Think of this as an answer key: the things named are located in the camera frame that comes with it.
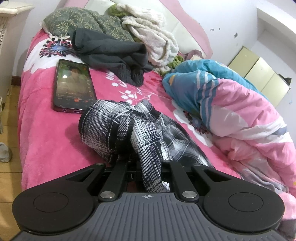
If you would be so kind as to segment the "black white plaid pants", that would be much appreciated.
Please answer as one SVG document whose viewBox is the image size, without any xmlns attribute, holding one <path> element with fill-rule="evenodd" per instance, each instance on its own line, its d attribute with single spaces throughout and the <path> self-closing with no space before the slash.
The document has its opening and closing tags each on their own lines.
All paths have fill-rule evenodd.
<svg viewBox="0 0 296 241">
<path fill-rule="evenodd" d="M 164 160 L 213 167 L 187 131 L 147 100 L 136 105 L 97 100 L 81 115 L 78 130 L 82 142 L 110 164 L 140 162 L 147 192 L 170 190 L 161 179 Z"/>
</svg>

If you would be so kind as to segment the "dark grey garment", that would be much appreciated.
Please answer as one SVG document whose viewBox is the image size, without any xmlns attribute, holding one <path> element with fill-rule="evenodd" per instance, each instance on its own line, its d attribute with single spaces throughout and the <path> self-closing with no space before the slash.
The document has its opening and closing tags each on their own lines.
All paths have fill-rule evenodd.
<svg viewBox="0 0 296 241">
<path fill-rule="evenodd" d="M 146 46 L 110 35 L 77 28 L 70 35 L 76 55 L 92 69 L 107 69 L 121 81 L 141 87 L 144 73 L 152 71 Z"/>
</svg>

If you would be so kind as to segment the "cream white fleece blanket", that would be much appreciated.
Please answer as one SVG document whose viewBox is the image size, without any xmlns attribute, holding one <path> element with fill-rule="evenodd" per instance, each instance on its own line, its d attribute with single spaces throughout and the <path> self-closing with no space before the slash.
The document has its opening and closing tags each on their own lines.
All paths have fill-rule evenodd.
<svg viewBox="0 0 296 241">
<path fill-rule="evenodd" d="M 169 64 L 177 56 L 179 47 L 173 34 L 164 29 L 162 17 L 139 4 L 118 3 L 113 7 L 115 13 L 122 15 L 122 27 L 145 45 L 148 60 L 156 71 L 170 71 Z"/>
</svg>

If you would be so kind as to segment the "black smartphone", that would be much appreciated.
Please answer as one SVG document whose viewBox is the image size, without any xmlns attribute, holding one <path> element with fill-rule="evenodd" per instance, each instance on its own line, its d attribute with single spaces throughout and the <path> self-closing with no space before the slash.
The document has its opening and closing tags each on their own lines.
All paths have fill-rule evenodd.
<svg viewBox="0 0 296 241">
<path fill-rule="evenodd" d="M 55 75 L 53 109 L 63 113 L 82 113 L 96 100 L 88 66 L 60 59 Z"/>
</svg>

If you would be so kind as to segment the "pink white bed headboard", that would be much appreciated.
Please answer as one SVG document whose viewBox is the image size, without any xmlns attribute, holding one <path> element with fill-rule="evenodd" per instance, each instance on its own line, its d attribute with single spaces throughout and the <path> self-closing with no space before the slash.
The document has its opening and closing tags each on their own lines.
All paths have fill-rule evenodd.
<svg viewBox="0 0 296 241">
<path fill-rule="evenodd" d="M 102 15 L 110 6 L 118 3 L 149 9 L 160 16 L 164 21 L 164 29 L 174 35 L 181 53 L 199 50 L 203 58 L 212 57 L 213 51 L 206 32 L 183 10 L 179 1 L 66 1 L 64 7 L 86 8 Z"/>
</svg>

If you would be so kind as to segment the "pink blue patterned duvet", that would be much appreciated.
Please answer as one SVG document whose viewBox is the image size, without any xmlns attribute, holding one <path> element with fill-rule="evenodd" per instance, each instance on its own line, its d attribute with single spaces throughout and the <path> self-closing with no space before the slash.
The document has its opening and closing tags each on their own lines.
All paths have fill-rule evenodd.
<svg viewBox="0 0 296 241">
<path fill-rule="evenodd" d="M 250 82 L 213 60 L 188 60 L 163 78 L 163 87 L 206 128 L 243 180 L 276 192 L 285 220 L 295 219 L 295 146 L 287 124 Z"/>
</svg>

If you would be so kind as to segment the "pink floral bed blanket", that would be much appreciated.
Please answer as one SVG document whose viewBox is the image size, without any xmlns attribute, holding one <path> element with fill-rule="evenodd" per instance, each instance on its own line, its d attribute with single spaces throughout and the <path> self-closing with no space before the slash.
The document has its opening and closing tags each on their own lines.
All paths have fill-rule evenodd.
<svg viewBox="0 0 296 241">
<path fill-rule="evenodd" d="M 70 54 L 70 41 L 52 39 L 40 30 L 32 39 L 23 68 L 18 100 L 22 189 L 102 161 L 81 141 L 79 114 L 53 109 L 56 67 L 62 58 L 58 47 L 66 48 L 66 60 L 79 61 Z M 238 176 L 226 156 L 212 144 L 211 136 L 198 132 L 189 124 L 184 111 L 166 94 L 158 73 L 145 73 L 141 87 L 122 82 L 108 70 L 90 70 L 90 74 L 98 99 L 125 101 L 132 105 L 148 100 L 156 110 L 174 119 L 186 130 L 217 170 Z"/>
</svg>

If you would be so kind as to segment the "pale yellow wardrobe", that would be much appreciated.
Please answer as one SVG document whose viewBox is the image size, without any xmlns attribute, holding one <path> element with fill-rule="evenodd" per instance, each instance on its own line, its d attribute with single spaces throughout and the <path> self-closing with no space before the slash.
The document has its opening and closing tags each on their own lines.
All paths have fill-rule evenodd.
<svg viewBox="0 0 296 241">
<path fill-rule="evenodd" d="M 228 67 L 251 82 L 268 100 L 277 107 L 290 90 L 280 74 L 254 52 L 245 47 L 230 62 Z"/>
</svg>

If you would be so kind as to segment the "green patterned pillow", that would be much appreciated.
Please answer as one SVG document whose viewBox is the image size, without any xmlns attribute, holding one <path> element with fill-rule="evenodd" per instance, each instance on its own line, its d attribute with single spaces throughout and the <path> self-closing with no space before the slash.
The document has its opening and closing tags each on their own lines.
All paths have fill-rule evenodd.
<svg viewBox="0 0 296 241">
<path fill-rule="evenodd" d="M 119 17 L 101 15 L 78 7 L 55 10 L 43 19 L 41 26 L 50 36 L 66 37 L 72 35 L 77 28 L 84 28 L 122 41 L 134 41 L 132 35 L 122 27 Z"/>
</svg>

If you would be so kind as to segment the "grey sneaker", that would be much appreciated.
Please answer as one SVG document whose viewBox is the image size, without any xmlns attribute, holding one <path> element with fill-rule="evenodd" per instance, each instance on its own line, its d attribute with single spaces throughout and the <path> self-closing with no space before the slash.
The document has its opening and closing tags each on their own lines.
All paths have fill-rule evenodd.
<svg viewBox="0 0 296 241">
<path fill-rule="evenodd" d="M 0 143 L 0 162 L 8 163 L 12 155 L 11 149 L 5 143 Z"/>
</svg>

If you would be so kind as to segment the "white bedside cabinet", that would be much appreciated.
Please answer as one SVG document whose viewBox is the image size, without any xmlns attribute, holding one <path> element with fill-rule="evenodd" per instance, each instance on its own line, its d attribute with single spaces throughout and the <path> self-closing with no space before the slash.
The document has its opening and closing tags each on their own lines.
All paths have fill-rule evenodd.
<svg viewBox="0 0 296 241">
<path fill-rule="evenodd" d="M 20 1 L 1 3 L 1 98 L 6 102 L 11 86 L 16 51 L 26 20 L 35 6 Z"/>
</svg>

